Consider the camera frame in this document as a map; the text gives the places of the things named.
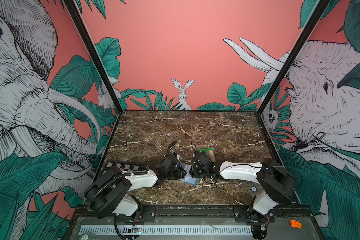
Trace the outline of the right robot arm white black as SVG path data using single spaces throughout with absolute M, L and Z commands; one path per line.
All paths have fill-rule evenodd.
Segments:
M 261 185 L 263 191 L 254 198 L 247 210 L 254 222 L 267 222 L 271 209 L 277 205 L 288 206 L 293 202 L 296 178 L 273 159 L 239 164 L 213 161 L 207 151 L 195 151 L 193 163 L 190 170 L 193 178 L 242 180 Z

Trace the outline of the green plastic card tray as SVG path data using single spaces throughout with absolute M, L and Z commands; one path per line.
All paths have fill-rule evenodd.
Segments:
M 212 148 L 209 149 L 201 149 L 200 152 L 205 155 L 209 160 L 211 160 L 212 162 L 216 162 L 216 157 L 214 154 L 214 151 Z

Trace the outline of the blue leather card holder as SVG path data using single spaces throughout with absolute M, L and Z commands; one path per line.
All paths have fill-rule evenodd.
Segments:
M 180 166 L 186 171 L 186 175 L 181 179 L 182 182 L 190 184 L 192 186 L 196 186 L 198 183 L 197 178 L 193 178 L 191 176 L 191 165 L 186 165 L 184 163 L 180 163 Z

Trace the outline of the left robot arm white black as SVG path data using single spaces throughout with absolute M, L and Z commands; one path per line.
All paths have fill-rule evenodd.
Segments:
M 167 154 L 152 168 L 127 163 L 112 166 L 85 191 L 87 210 L 94 212 L 98 219 L 124 215 L 129 222 L 136 223 L 144 215 L 143 206 L 128 192 L 183 179 L 187 172 L 179 158 L 176 153 Z

